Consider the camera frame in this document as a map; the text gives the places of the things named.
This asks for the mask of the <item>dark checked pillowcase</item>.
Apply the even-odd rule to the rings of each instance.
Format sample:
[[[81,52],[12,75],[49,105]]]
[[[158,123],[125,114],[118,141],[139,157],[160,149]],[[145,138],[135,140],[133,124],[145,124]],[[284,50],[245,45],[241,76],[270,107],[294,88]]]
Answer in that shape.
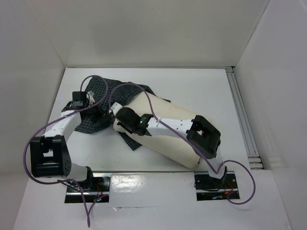
[[[147,85],[140,85],[139,87],[133,85],[126,85],[119,80],[112,80],[102,78],[98,75],[89,76],[90,81],[85,88],[87,93],[92,92],[93,98],[96,102],[102,100],[100,108],[105,112],[109,109],[109,105],[113,103],[119,103],[120,105],[128,105],[132,101],[133,97],[143,91],[147,91],[148,94],[155,95],[152,89]],[[78,125],[75,131],[84,134],[94,134],[102,131],[111,126],[110,121],[103,123],[97,123],[91,121],[89,118],[85,119]]]

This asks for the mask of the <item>cream pillow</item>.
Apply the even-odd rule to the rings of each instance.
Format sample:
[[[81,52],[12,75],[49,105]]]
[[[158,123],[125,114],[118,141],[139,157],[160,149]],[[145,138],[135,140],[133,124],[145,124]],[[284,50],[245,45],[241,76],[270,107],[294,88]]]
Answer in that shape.
[[[183,121],[191,121],[197,113],[169,103],[152,94],[146,95],[144,92],[134,96],[124,107],[132,109],[138,116],[154,113],[162,120],[160,122],[156,119],[153,120],[154,131],[152,136],[130,134],[118,124],[117,119],[113,123],[113,128],[116,131],[128,135],[132,140],[186,168],[194,169],[198,165],[200,156],[187,142],[172,131],[180,132],[180,128],[184,126]]]

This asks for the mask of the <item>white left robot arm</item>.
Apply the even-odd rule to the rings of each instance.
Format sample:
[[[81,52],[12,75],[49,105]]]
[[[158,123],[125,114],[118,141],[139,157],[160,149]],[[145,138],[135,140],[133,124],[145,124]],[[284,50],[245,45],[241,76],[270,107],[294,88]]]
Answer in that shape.
[[[83,121],[95,125],[110,122],[112,116],[95,103],[89,93],[74,91],[72,100],[61,111],[61,120],[40,137],[30,140],[31,172],[33,177],[58,177],[77,181],[84,191],[94,187],[94,176],[90,167],[72,163],[67,141]]]

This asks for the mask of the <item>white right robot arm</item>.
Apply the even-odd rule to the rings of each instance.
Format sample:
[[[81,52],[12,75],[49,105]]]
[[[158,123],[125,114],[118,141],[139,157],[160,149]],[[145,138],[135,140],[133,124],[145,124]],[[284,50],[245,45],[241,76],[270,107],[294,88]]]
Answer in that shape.
[[[206,118],[196,115],[193,119],[170,119],[139,116],[134,110],[113,104],[109,112],[118,120],[118,125],[130,134],[138,136],[175,137],[186,141],[209,166],[209,182],[215,188],[226,182],[227,167],[219,154],[221,133]]]

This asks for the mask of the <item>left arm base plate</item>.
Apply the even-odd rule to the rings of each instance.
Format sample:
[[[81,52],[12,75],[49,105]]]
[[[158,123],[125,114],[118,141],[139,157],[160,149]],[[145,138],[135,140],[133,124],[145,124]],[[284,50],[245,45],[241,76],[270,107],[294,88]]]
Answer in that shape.
[[[86,203],[108,203],[109,202],[109,192],[110,192],[110,173],[94,173],[92,184],[83,188],[83,195]],[[67,190],[65,193],[65,204],[77,204],[82,203],[82,195],[75,183],[68,182],[65,183]]]

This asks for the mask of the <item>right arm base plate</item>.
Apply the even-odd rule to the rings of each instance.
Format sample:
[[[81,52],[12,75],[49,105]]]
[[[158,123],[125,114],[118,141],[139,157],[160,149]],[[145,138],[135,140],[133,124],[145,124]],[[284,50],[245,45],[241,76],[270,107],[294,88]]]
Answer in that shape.
[[[211,178],[207,172],[194,173],[197,201],[240,199],[236,176],[228,172],[224,182]]]

